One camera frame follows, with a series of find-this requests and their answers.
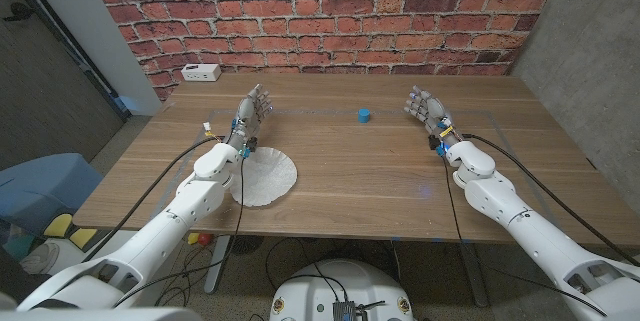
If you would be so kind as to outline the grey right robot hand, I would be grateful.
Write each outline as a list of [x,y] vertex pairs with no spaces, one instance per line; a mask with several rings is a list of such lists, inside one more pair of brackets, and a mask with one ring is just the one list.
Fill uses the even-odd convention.
[[404,111],[423,123],[427,133],[445,145],[452,146],[462,141],[451,114],[440,100],[417,85],[413,86]]

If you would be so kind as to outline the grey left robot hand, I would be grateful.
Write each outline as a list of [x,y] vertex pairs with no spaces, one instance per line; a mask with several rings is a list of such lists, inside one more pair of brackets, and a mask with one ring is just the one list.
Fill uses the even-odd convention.
[[262,84],[257,84],[238,106],[234,117],[235,125],[228,144],[236,149],[241,149],[252,138],[256,138],[261,123],[272,109],[269,92],[263,90]]

